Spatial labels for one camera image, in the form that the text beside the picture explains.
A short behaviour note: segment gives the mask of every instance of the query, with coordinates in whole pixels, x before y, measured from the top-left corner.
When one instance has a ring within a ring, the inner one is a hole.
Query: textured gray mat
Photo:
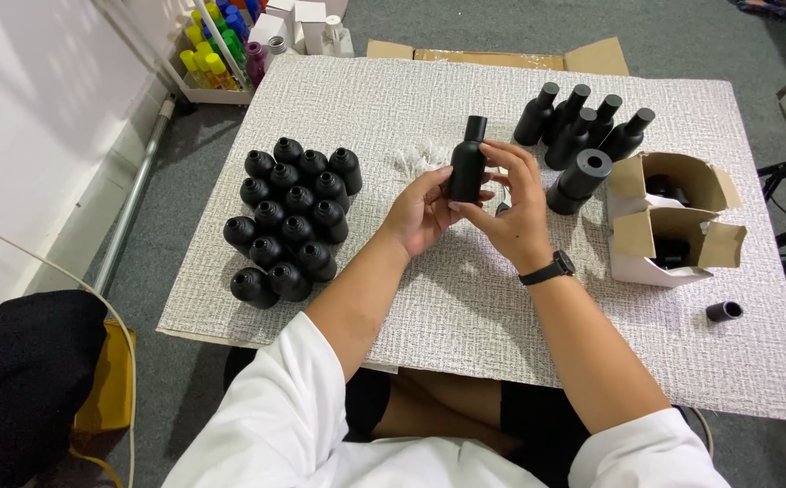
[[[268,75],[274,82],[261,87],[248,110],[159,330],[266,344],[304,305],[258,311],[227,291],[230,276],[247,260],[220,231],[228,217],[247,214],[237,189],[249,150],[269,150],[278,137],[290,136],[307,149],[329,154],[345,146],[360,156],[365,190],[348,215],[351,237],[337,251],[341,267],[407,183],[395,150],[427,138],[454,144],[469,114],[489,118],[487,137],[507,140],[542,83],[559,83],[563,94],[587,83],[593,89],[589,106],[609,93],[622,96],[620,119],[642,106],[657,112],[643,150],[693,155],[730,172],[744,205],[722,220],[748,226],[744,264],[675,290],[615,282],[601,194],[578,216],[552,216],[553,243],[571,254],[589,292],[674,402],[786,418],[786,283],[729,83],[321,56],[289,56],[276,64]],[[544,168],[545,187],[555,175]],[[744,318],[710,325],[703,308],[726,299],[744,305]],[[515,271],[467,222],[409,267],[369,360],[559,384]]]

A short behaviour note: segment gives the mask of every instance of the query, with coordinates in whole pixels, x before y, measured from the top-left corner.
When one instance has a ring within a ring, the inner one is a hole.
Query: open cardboard box
[[[617,217],[610,237],[613,279],[672,288],[711,277],[707,267],[739,267],[748,231],[745,226],[713,221],[717,216],[696,208],[649,207]],[[691,245],[687,266],[665,270],[650,261],[656,257],[654,235],[687,240]]]
[[[559,55],[515,54],[476,51],[415,50],[411,46],[369,39],[366,57],[415,59],[417,61],[474,62],[489,66],[574,71],[595,75],[627,76],[628,65],[618,38],[604,39]]]
[[[643,212],[652,206],[683,208],[677,200],[646,193],[646,178],[655,174],[669,176],[687,194],[692,208],[721,212],[742,205],[739,192],[724,170],[688,155],[642,152],[613,164],[607,182],[610,228],[616,217]]]

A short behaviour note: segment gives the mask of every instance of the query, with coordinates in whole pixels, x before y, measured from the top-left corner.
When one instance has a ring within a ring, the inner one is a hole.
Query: white wall
[[[135,4],[129,7],[166,46],[180,3]],[[89,0],[0,0],[1,233],[48,254],[89,183],[113,172],[102,161],[139,162],[148,131],[130,137],[122,130],[139,108],[147,119],[157,112],[147,94],[149,66]],[[127,192],[124,173],[105,176]],[[103,226],[101,238],[109,223]],[[0,302],[22,294],[36,271],[37,262],[0,242]]]

